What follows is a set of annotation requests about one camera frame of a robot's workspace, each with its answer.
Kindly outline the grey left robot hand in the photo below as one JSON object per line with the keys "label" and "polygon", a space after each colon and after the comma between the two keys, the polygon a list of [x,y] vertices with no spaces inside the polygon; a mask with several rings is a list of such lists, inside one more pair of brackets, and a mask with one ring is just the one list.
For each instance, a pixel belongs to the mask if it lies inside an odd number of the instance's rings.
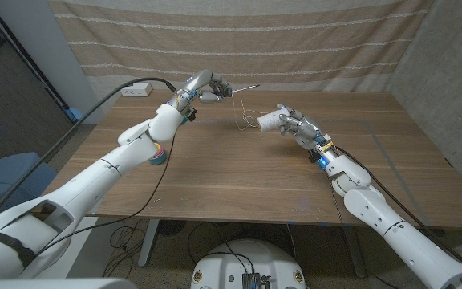
{"label": "grey left robot hand", "polygon": [[[203,92],[202,87],[209,85],[211,92]],[[190,77],[181,87],[181,90],[187,92],[190,98],[198,97],[203,104],[212,104],[222,101],[226,97],[232,96],[232,87],[229,82],[221,75],[208,69],[197,72]]]}

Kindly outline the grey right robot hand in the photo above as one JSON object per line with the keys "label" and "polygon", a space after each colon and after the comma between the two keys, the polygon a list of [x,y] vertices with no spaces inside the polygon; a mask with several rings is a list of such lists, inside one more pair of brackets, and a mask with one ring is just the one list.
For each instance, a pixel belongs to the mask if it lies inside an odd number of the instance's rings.
{"label": "grey right robot hand", "polygon": [[282,135],[291,134],[299,145],[308,150],[316,150],[317,147],[323,147],[330,142],[330,137],[324,135],[310,117],[283,104],[277,104],[277,107],[286,110],[279,116]]}

